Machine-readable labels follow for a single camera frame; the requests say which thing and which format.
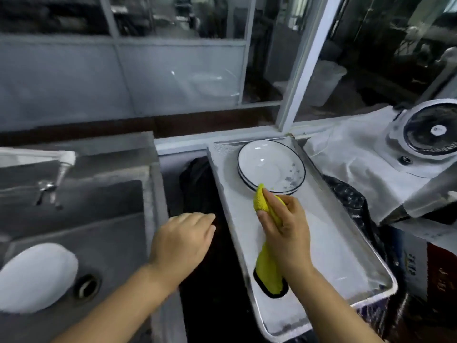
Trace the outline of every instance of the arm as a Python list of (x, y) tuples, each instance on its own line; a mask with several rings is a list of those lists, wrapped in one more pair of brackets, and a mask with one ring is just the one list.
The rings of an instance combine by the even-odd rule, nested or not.
[(283, 220), (278, 229), (266, 212), (257, 215), (266, 242), (283, 277), (305, 308), (321, 343), (382, 343), (375, 332), (338, 294), (311, 262), (310, 233), (305, 211), (291, 196), (281, 196), (284, 206), (264, 189), (263, 194)]
[(52, 343), (126, 343), (147, 317), (202, 262), (214, 214), (173, 217), (154, 236), (149, 264)]

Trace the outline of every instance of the trash bin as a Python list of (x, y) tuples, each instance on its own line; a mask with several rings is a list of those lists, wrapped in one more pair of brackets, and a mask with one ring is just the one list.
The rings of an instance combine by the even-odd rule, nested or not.
[(322, 107), (347, 73), (343, 67), (327, 60), (317, 61), (303, 101), (308, 106)]

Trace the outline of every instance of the sink basin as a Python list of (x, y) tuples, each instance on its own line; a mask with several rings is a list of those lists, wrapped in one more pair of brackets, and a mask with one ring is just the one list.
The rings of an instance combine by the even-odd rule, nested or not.
[[(49, 342), (147, 261), (155, 227), (166, 219), (166, 210), (157, 211), (154, 162), (151, 149), (78, 157), (57, 190), (61, 210), (46, 198), (41, 206), (33, 204), (38, 180), (57, 173), (54, 161), (0, 169), (0, 266), (45, 242), (61, 244), (79, 261), (74, 286), (49, 308), (30, 315), (0, 313), (3, 343)], [(131, 342), (151, 342), (150, 320)]]

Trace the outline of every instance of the forearm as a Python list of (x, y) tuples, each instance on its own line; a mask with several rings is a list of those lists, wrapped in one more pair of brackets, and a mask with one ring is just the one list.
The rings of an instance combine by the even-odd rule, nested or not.
[(289, 282), (320, 343), (382, 343), (330, 283), (311, 267)]
[(142, 267), (52, 343), (126, 343), (171, 291), (151, 266)]

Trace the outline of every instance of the hand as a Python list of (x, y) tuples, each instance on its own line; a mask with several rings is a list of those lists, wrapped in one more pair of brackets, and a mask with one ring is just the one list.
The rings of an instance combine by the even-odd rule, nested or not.
[(283, 226), (277, 228), (271, 216), (257, 211), (265, 231), (266, 243), (277, 262), (283, 277), (293, 290), (293, 283), (303, 273), (313, 270), (311, 262), (310, 234), (305, 210), (300, 201), (292, 196), (279, 195), (285, 206), (266, 189), (263, 195), (270, 207), (282, 219)]
[(202, 262), (213, 240), (214, 214), (184, 213), (168, 219), (155, 234), (149, 262), (171, 291)]

